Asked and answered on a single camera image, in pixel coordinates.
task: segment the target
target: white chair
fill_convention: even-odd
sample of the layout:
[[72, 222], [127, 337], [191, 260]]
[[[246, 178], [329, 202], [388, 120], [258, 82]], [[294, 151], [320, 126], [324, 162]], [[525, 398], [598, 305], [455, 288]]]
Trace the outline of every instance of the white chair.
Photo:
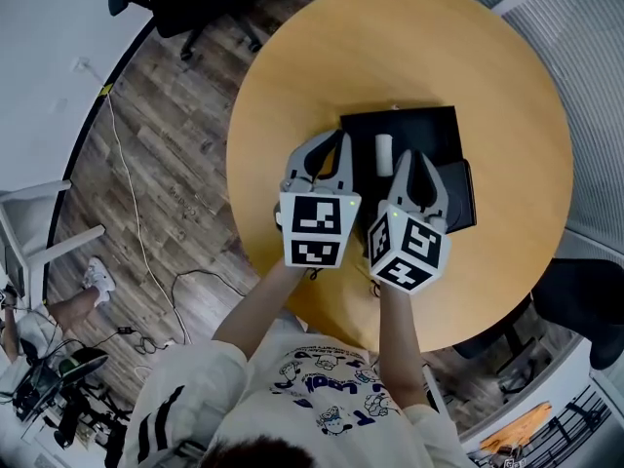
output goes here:
[[57, 245], [53, 245], [45, 250], [37, 253], [26, 254], [20, 244], [20, 241], [18, 240], [13, 225], [9, 221], [4, 205], [10, 201], [24, 201], [55, 196], [62, 191], [66, 191], [70, 187], [71, 182], [69, 180], [59, 180], [56, 182], [27, 187], [19, 191], [0, 194], [0, 228], [4, 233], [5, 240], [8, 242], [8, 245], [5, 246], [9, 246], [11, 250], [13, 250], [15, 258], [21, 266], [23, 278], [22, 300], [28, 308], [31, 308], [31, 272], [37, 268], [43, 267], [46, 263], [51, 262], [55, 258], [71, 252], [72, 250], [89, 243], [95, 238], [98, 238], [105, 232], [105, 229], [102, 225], [98, 225], [93, 229], [81, 232], [80, 234], [62, 241]]

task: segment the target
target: table top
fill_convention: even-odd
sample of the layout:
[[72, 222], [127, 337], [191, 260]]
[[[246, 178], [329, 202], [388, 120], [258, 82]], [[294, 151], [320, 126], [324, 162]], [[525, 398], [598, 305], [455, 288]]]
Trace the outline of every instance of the table top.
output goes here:
[[[262, 48], [230, 123], [227, 180], [253, 266], [283, 254], [273, 222], [291, 152], [342, 114], [454, 105], [477, 225], [450, 235], [442, 279], [412, 297], [423, 351], [503, 318], [561, 239], [572, 189], [566, 113], [530, 45], [474, 0], [316, 0]], [[363, 247], [306, 281], [289, 307], [319, 331], [378, 346], [379, 302]]]

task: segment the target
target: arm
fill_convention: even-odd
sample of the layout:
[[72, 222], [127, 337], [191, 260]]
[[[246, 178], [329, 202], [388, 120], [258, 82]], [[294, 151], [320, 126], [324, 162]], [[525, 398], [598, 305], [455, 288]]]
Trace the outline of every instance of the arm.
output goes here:
[[13, 314], [13, 306], [7, 305], [5, 308], [5, 329], [4, 329], [4, 351], [7, 357], [14, 363], [20, 356], [20, 346], [18, 344], [18, 326]]
[[231, 343], [249, 359], [303, 278], [305, 270], [287, 267], [283, 259], [278, 261], [227, 315], [213, 339]]
[[413, 325], [410, 296], [381, 283], [379, 374], [401, 409], [429, 405], [424, 390], [422, 356]]

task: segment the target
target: wooden floor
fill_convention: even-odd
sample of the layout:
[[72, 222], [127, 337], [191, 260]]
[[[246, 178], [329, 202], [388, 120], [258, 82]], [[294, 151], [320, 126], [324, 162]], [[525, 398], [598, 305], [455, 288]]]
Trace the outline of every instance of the wooden floor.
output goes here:
[[[262, 0], [248, 17], [265, 40], [309, 0]], [[254, 55], [229, 18], [206, 28], [193, 59], [178, 52], [184, 36], [162, 39], [153, 32], [140, 47], [112, 91], [116, 128], [133, 176], [142, 239], [155, 276], [169, 293], [175, 275], [195, 268], [223, 276], [245, 293], [257, 281], [246, 259], [228, 203], [225, 150], [235, 97]], [[131, 326], [159, 343], [182, 333], [170, 305], [143, 262], [127, 177], [105, 105], [97, 116], [71, 176], [56, 232], [60, 241], [99, 223], [106, 234], [50, 268], [49, 300], [72, 296], [91, 255], [99, 256], [117, 282], [102, 304], [75, 328], [76, 337], [96, 343], [118, 327]], [[219, 279], [202, 274], [183, 277], [175, 302], [193, 341], [208, 340], [240, 296]], [[530, 311], [521, 335], [548, 329]], [[548, 330], [557, 348], [565, 332]], [[156, 355], [139, 355], [139, 336], [117, 335], [101, 348], [110, 355], [99, 377], [133, 402]], [[453, 396], [452, 414], [464, 430], [498, 409], [502, 396], [493, 370], [509, 355], [503, 342], [479, 360], [465, 361], [452, 349], [426, 356]]]

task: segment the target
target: orange object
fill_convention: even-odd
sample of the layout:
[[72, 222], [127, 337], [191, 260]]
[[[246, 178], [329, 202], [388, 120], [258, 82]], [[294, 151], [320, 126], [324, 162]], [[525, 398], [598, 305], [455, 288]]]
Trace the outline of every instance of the orange object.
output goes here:
[[535, 431], [546, 421], [552, 406], [545, 402], [523, 414], [496, 433], [481, 441], [481, 450], [497, 453], [501, 446], [526, 446]]

